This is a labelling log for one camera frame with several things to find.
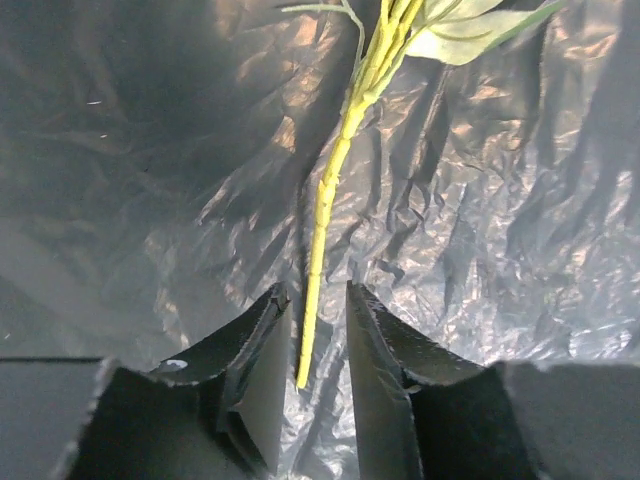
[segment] artificial plant stem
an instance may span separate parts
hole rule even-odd
[[[428,27],[423,27],[419,31],[426,30],[427,28]],[[417,35],[414,35],[411,38],[409,38],[409,40],[407,40],[404,45],[402,45],[402,47],[400,48],[400,51],[394,57],[393,63],[391,63],[391,65],[389,66],[389,69],[384,73],[384,75],[382,75],[382,77],[380,77],[378,82],[371,87],[371,94],[370,94],[371,97],[379,97],[380,95],[382,95],[382,92],[384,91],[385,88],[387,88],[389,83],[391,83],[391,79],[393,78],[395,73],[398,71],[398,69],[402,65],[402,62],[404,60],[404,57],[406,56],[407,51],[409,50],[409,47],[415,41],[416,38],[418,38]]]
[[[361,101],[359,103],[352,103],[347,108],[340,134],[331,150],[329,161],[318,184],[316,192],[315,225],[313,242],[311,244],[311,261],[307,285],[307,301],[304,311],[304,323],[302,325],[302,347],[296,382],[298,388],[305,388],[309,378],[313,340],[316,330],[316,316],[318,313],[318,298],[320,296],[320,280],[324,263],[325,242],[329,221],[331,219],[333,199],[335,198],[336,187],[338,186],[338,177],[342,169],[342,164],[351,148],[351,139],[355,135],[369,106],[369,103]]]
[[[382,30],[384,28],[381,25],[381,23],[382,22],[380,21],[376,23],[376,28],[373,31],[373,36],[371,37],[371,41],[369,43],[369,48],[367,48],[367,54],[365,55],[364,59],[360,63],[360,66],[358,68],[358,73],[356,73],[355,82],[353,84],[353,91],[352,91],[352,94],[354,95],[354,97],[356,95],[358,97],[362,96],[362,83],[364,82],[365,72],[369,70],[371,66],[371,60],[373,57],[371,52],[379,48],[380,37],[382,35]]]
[[[420,12],[420,9],[424,8],[423,3],[424,0],[413,0],[405,10],[405,14],[402,16],[400,23],[398,24],[394,32],[391,47],[387,51],[380,69],[376,72],[375,79],[373,80],[374,84],[377,83],[380,78],[382,78],[382,76],[384,76],[385,73],[389,70],[389,67],[391,67],[393,60],[398,55],[398,52],[402,48],[402,45],[405,44],[407,33],[409,33],[409,29],[411,28],[413,21]]]
[[[373,81],[375,79],[376,73],[380,68],[380,65],[384,61],[384,56],[391,45],[391,41],[393,39],[393,32],[398,26],[398,17],[397,17],[397,9],[402,8],[402,5],[407,3],[408,0],[397,0],[394,2],[393,7],[391,8],[391,15],[383,22],[381,19],[378,19],[378,24],[376,25],[376,30],[378,31],[377,42],[369,48],[367,51],[367,62],[362,65],[362,78],[360,78],[360,82],[356,85],[356,92],[358,96],[361,96],[366,93],[366,91],[371,87]]]

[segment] plant stem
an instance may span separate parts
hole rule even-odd
[[[318,312],[318,299],[320,297],[320,280],[324,263],[324,251],[327,238],[327,229],[331,219],[331,209],[336,195],[340,170],[349,149],[351,139],[364,118],[364,114],[370,104],[361,101],[350,104],[343,118],[342,128],[336,143],[331,150],[327,167],[316,192],[315,226],[313,242],[311,244],[311,262],[309,267],[309,280],[307,285],[307,300],[305,303],[304,323],[302,331],[302,347],[300,353],[300,365],[298,366],[298,388],[305,388],[309,378],[311,367],[311,355],[313,353],[313,341],[316,330],[316,315]]]
[[[393,43],[387,51],[380,69],[378,70],[378,72],[376,72],[374,83],[378,82],[380,78],[389,70],[389,67],[391,67],[391,64],[398,56],[402,45],[404,45],[406,42],[407,33],[409,33],[411,24],[415,20],[420,9],[424,8],[423,3],[424,0],[413,0],[407,7],[405,15],[403,15],[403,17],[401,18],[401,21],[394,32]]]

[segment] leaf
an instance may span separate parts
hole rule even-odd
[[[464,21],[447,23],[445,20],[430,28],[422,27],[409,39],[411,44],[406,54],[464,65],[525,28],[545,20],[561,6],[562,1],[558,1],[529,12],[501,10]]]
[[[445,22],[458,21],[466,18],[477,17],[492,8],[500,5],[504,0],[462,0],[455,2],[454,0],[425,0],[422,10],[416,16],[413,23],[414,28],[420,28],[426,25],[427,20],[433,20],[440,17],[451,6],[455,8],[442,19]]]

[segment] plastic wrap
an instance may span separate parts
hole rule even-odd
[[[275,281],[301,312],[357,31],[283,3],[2,2],[0,354],[150,369]],[[638,21],[570,0],[468,66],[405,61],[341,176],[280,478],[357,478],[349,279],[474,362],[640,358]]]

